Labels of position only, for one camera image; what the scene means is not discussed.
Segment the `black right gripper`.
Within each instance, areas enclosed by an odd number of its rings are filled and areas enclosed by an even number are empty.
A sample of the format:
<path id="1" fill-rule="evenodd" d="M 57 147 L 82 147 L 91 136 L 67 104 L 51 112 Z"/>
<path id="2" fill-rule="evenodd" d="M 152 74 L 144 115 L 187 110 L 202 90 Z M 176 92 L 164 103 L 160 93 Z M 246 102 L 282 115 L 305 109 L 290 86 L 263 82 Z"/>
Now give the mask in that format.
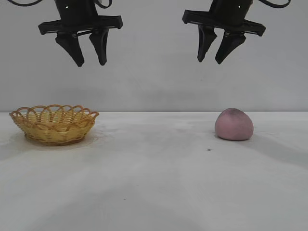
<path id="1" fill-rule="evenodd" d="M 204 60 L 208 49 L 217 37 L 214 28 L 226 31 L 215 56 L 218 64 L 221 64 L 234 49 L 245 42 L 244 33 L 260 37 L 264 34 L 266 28 L 262 24 L 245 19 L 252 3 L 251 0 L 214 0 L 208 12 L 184 11 L 183 22 L 198 25 L 197 59 L 199 62 Z"/>

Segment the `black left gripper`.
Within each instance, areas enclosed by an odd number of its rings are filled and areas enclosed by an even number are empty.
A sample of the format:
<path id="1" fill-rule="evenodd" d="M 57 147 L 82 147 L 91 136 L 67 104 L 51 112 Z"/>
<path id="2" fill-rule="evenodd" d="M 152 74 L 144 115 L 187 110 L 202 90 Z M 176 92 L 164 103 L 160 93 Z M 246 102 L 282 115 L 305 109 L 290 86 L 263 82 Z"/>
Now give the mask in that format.
<path id="1" fill-rule="evenodd" d="M 106 9 L 97 0 L 56 0 L 59 20 L 41 23 L 38 28 L 42 35 L 57 33 L 55 41 L 74 60 L 78 67 L 84 64 L 77 32 L 94 30 L 89 36 L 100 65 L 107 62 L 106 47 L 109 29 L 121 29 L 120 15 L 98 15 L 96 6 Z"/>

